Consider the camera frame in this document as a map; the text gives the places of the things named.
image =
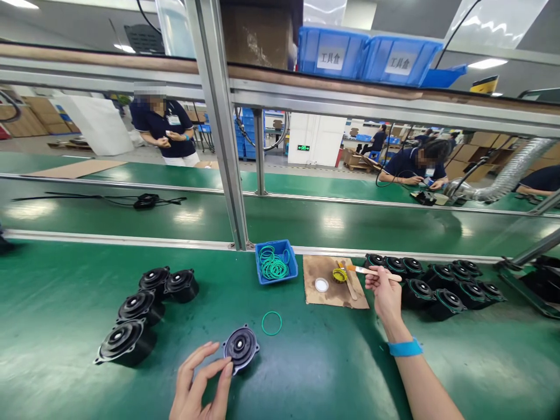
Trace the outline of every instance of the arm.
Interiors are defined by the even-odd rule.
[[[543,191],[543,190],[535,190],[534,188],[526,187],[525,185],[519,186],[516,190],[516,193],[519,194],[531,194],[531,195],[552,195],[554,191]]]
[[[379,315],[389,342],[410,342],[412,335],[401,317],[401,286],[387,277],[383,267],[376,276],[366,275],[366,289],[375,294]],[[422,355],[395,358],[414,420],[464,420]]]

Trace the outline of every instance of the worker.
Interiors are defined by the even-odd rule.
[[[372,290],[375,295],[375,312],[385,329],[390,353],[395,357],[412,417],[414,420],[463,420],[459,409],[422,356],[422,348],[404,324],[401,316],[402,287],[389,280],[383,267],[370,269],[377,271],[377,275],[366,275],[366,289]],[[194,377],[194,370],[219,348],[220,343],[208,342],[181,365],[170,420],[226,418],[233,372],[231,358],[218,359],[204,366]],[[202,395],[208,380],[218,372],[221,374],[216,396],[210,404],[203,406]]]
[[[530,173],[517,185],[516,192],[532,195],[552,195],[560,188],[560,165],[547,166]]]
[[[364,146],[361,154],[364,154],[366,152],[381,152],[386,138],[387,126],[385,124],[382,124],[381,127],[379,127],[379,130],[377,130],[377,132],[373,135],[372,144],[370,146]]]
[[[200,162],[192,140],[193,123],[179,102],[141,90],[129,107],[134,128],[147,143],[159,148],[166,165],[194,166]]]
[[[412,149],[401,149],[383,167],[379,180],[399,184],[418,185],[424,178],[434,183],[431,190],[439,190],[449,180],[443,162],[451,153],[451,144],[445,139],[435,139]]]
[[[421,146],[430,138],[431,134],[432,134],[432,129],[428,128],[426,131],[423,132],[423,134],[417,135],[414,139],[418,140],[418,145]]]

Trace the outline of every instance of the wooden pallet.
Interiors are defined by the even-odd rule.
[[[74,143],[70,143],[70,142],[47,143],[47,145],[51,149],[80,150],[80,151],[85,151],[85,152],[93,152],[93,150],[91,149],[91,147],[89,145],[88,146],[80,146],[80,145],[75,145]]]

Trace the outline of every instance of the speaker diaphragm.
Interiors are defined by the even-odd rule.
[[[142,274],[138,282],[138,289],[143,291],[154,291],[155,298],[160,301],[163,298],[165,280],[169,277],[169,267],[154,268]]]
[[[118,310],[117,324],[132,319],[146,318],[146,325],[151,327],[159,322],[165,314],[165,305],[156,302],[152,290],[141,290],[135,295],[129,296]]]
[[[259,351],[257,336],[247,324],[235,330],[222,346],[223,357],[232,358],[233,375],[244,369]]]
[[[93,363],[113,362],[131,368],[142,362],[152,352],[157,340],[155,332],[144,323],[143,318],[113,327],[101,343]]]
[[[198,283],[194,270],[181,270],[171,274],[165,282],[165,293],[170,293],[179,303],[187,303],[197,297]]]

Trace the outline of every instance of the blue plastic bin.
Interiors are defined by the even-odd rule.
[[[467,74],[467,65],[461,64],[448,69],[430,69],[422,82],[423,88],[448,89],[457,79]]]
[[[375,36],[364,49],[361,80],[419,87],[443,44],[412,38]]]
[[[368,35],[302,26],[297,69],[302,73],[356,79]]]
[[[264,278],[261,274],[261,261],[258,259],[258,253],[261,249],[267,245],[271,245],[274,247],[274,253],[282,258],[282,253],[285,249],[289,250],[290,252],[290,261],[288,262],[288,270],[289,275],[287,277],[277,279],[277,280],[269,280]],[[298,275],[298,262],[296,261],[296,254],[293,252],[293,248],[290,245],[290,241],[287,239],[279,240],[279,241],[270,241],[261,244],[255,244],[255,259],[257,260],[257,274],[258,274],[258,282],[262,285],[269,285],[272,283],[278,283],[281,281],[291,280],[296,278]]]

